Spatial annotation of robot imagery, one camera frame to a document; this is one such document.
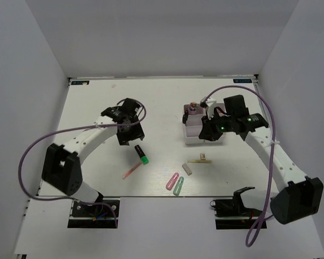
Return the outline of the orange pen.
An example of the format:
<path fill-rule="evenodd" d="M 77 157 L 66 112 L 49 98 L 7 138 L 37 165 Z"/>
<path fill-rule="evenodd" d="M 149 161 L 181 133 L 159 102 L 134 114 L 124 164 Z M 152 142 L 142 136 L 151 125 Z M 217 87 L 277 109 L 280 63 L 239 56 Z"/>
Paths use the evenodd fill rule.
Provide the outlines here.
<path fill-rule="evenodd" d="M 127 173 L 125 173 L 122 177 L 123 180 L 125 180 L 131 173 L 133 173 L 139 166 L 141 166 L 141 162 L 137 163 L 135 166 L 133 166 Z"/>

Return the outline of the yellow highlighter pen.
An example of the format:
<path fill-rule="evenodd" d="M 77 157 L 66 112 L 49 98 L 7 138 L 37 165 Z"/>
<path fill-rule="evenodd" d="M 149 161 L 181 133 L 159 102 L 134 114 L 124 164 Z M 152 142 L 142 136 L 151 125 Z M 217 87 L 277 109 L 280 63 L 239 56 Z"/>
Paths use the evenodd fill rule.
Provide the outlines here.
<path fill-rule="evenodd" d="M 188 160 L 187 163 L 212 163 L 212 160 Z"/>

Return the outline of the green capped black marker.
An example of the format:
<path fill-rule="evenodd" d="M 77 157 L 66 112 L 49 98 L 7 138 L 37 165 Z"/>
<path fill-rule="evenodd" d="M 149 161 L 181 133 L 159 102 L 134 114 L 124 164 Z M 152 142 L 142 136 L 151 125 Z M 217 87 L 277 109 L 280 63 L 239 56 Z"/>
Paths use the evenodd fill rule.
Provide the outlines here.
<path fill-rule="evenodd" d="M 149 159 L 147 158 L 146 154 L 142 150 L 142 148 L 139 145 L 135 145 L 135 150 L 142 162 L 143 165 L 147 165 L 149 163 Z"/>

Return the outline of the small wooden sharpener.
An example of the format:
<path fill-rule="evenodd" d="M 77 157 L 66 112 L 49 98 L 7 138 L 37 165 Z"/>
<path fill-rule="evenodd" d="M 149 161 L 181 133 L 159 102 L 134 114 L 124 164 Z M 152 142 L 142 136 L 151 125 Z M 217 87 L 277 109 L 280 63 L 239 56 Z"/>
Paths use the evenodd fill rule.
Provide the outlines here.
<path fill-rule="evenodd" d="M 201 160 L 205 160 L 206 159 L 205 153 L 200 153 L 200 159 Z"/>

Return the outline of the pink tube of pencils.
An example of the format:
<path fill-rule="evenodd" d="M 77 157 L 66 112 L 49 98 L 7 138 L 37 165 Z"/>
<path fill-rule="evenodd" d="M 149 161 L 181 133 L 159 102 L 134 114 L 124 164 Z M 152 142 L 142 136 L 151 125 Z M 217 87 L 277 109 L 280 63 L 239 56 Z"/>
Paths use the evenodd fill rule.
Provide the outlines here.
<path fill-rule="evenodd" d="M 188 106 L 189 115 L 195 115 L 198 110 L 198 104 L 196 102 L 191 102 Z"/>

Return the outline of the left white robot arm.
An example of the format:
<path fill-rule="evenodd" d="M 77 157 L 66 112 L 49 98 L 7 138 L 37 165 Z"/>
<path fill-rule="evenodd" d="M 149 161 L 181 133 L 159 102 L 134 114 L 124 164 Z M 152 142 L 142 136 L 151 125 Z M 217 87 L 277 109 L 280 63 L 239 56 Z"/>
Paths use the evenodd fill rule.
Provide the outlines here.
<path fill-rule="evenodd" d="M 93 125 L 87 126 L 76 137 L 58 145 L 51 144 L 46 151 L 42 180 L 59 190 L 65 198 L 85 204 L 91 215 L 103 210 L 103 195 L 83 180 L 85 159 L 109 138 L 116 136 L 121 146 L 145 137 L 139 113 L 146 115 L 145 106 L 125 98 L 116 106 L 103 110 Z"/>

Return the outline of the black handled scissors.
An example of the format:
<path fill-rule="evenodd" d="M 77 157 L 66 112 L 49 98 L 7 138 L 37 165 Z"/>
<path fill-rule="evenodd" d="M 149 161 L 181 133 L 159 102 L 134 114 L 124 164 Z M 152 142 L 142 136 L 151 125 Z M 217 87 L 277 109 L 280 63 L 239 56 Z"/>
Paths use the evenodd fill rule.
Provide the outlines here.
<path fill-rule="evenodd" d="M 184 124 L 184 125 L 186 125 L 187 124 L 187 121 L 188 121 L 188 117 L 189 117 L 189 111 L 184 111 L 184 114 L 183 114 L 183 118 L 182 118 L 182 123 Z"/>

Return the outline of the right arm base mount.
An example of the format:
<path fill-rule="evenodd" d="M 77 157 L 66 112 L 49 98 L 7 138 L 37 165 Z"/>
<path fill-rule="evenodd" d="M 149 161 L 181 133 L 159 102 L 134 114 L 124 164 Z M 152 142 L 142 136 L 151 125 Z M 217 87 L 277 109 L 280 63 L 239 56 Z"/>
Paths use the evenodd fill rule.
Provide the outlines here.
<path fill-rule="evenodd" d="M 234 197 L 214 199 L 210 202 L 214 210 L 216 230 L 249 230 L 261 211 L 240 205 Z"/>

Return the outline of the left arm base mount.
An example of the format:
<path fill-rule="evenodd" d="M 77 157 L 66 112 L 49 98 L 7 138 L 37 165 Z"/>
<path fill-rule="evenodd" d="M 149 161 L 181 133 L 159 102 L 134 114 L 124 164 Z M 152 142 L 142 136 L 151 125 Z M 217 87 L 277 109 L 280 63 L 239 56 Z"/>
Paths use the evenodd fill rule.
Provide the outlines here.
<path fill-rule="evenodd" d="M 107 206 L 81 205 L 78 202 L 71 204 L 67 227 L 70 229 L 116 229 L 119 221 L 120 198 L 104 199 Z"/>

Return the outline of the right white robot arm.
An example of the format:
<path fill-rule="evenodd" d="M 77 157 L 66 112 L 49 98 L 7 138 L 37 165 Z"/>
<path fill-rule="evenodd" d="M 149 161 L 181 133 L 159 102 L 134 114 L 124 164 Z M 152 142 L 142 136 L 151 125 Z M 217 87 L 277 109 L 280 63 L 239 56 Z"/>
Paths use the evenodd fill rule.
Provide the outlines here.
<path fill-rule="evenodd" d="M 225 115 L 213 98 L 204 97 L 200 106 L 202 117 L 199 138 L 218 140 L 224 133 L 233 132 L 256 152 L 267 169 L 278 192 L 271 197 L 268 211 L 281 224 L 288 224 L 318 212 L 323 192 L 319 178 L 310 178 L 287 155 L 272 136 L 272 125 L 259 113 L 251 114 L 242 95 L 224 100 Z"/>

